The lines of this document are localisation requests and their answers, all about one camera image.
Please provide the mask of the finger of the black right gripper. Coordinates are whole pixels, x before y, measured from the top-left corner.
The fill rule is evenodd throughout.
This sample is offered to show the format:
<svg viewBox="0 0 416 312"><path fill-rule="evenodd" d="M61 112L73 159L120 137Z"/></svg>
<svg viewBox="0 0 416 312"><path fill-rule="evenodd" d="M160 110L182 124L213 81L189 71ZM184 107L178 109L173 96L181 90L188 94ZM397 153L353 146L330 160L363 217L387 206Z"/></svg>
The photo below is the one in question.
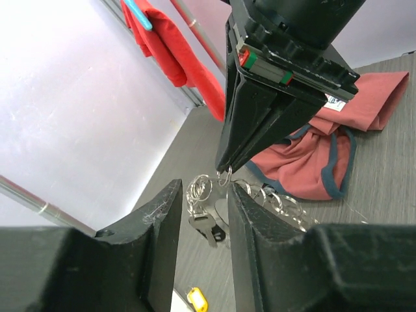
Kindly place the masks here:
<svg viewBox="0 0 416 312"><path fill-rule="evenodd" d="M230 16L226 21L226 109L215 159L218 172L229 169L235 172L251 158L246 147L276 98L273 88L252 79L242 70L234 24Z"/></svg>
<svg viewBox="0 0 416 312"><path fill-rule="evenodd" d="M304 126L323 107L326 97L314 90L292 96L276 92L271 100L234 104L232 170Z"/></svg>

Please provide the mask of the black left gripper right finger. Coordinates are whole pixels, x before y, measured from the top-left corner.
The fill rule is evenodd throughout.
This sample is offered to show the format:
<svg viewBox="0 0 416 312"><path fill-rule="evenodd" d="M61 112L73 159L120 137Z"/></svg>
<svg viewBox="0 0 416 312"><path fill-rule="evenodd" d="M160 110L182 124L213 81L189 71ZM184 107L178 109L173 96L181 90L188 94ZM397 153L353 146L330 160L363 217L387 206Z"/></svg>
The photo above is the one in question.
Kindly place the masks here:
<svg viewBox="0 0 416 312"><path fill-rule="evenodd" d="M238 185L227 192L237 311L414 311L415 227L301 231Z"/></svg>

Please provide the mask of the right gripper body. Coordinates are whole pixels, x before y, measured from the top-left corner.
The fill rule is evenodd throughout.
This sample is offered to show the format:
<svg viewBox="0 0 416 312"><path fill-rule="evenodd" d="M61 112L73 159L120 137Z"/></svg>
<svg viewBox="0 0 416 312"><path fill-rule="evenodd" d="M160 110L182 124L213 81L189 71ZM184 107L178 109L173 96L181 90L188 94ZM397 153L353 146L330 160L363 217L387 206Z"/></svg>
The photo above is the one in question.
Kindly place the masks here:
<svg viewBox="0 0 416 312"><path fill-rule="evenodd" d="M343 101L358 92L359 75L332 42L363 1L230 1L230 38L240 56L270 71L291 72L302 86Z"/></svg>

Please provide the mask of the black key tag with key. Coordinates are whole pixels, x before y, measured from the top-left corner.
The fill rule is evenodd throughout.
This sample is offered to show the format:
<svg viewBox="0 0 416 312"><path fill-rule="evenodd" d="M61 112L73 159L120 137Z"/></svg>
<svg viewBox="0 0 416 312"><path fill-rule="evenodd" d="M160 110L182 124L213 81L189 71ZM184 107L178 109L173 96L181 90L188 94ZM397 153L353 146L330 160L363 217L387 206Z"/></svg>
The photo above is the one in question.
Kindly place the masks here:
<svg viewBox="0 0 416 312"><path fill-rule="evenodd" d="M210 247L216 248L219 242L226 239L226 232L216 223L214 217L208 213L191 215L189 224L203 235Z"/></svg>

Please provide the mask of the red cloth on hanger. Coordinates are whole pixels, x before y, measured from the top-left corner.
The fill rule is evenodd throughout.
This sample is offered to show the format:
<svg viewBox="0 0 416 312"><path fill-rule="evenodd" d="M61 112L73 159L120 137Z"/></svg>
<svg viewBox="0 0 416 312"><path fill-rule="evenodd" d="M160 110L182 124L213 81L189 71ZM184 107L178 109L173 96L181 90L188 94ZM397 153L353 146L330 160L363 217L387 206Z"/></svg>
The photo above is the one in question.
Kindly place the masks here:
<svg viewBox="0 0 416 312"><path fill-rule="evenodd" d="M125 1L121 2L121 7L127 26L144 56L153 57L175 87L197 88L213 117L222 122L226 97L216 77L200 62L176 24L164 12L148 1L135 3L151 22L151 31L141 26Z"/></svg>

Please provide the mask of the blue clothes hanger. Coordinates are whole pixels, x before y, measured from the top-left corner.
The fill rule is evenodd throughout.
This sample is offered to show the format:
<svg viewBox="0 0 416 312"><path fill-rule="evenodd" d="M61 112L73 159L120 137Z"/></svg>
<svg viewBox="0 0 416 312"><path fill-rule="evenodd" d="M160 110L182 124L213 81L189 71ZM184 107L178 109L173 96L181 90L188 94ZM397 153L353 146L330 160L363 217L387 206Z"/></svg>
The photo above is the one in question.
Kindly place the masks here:
<svg viewBox="0 0 416 312"><path fill-rule="evenodd" d="M130 9L130 11L133 13L133 15L138 20L138 22L141 24L141 26L146 31L151 31L152 28L153 28L151 22L146 17L146 15L141 11L141 9L138 7L138 5L135 3L135 1L134 0L125 0L125 4Z"/></svg>

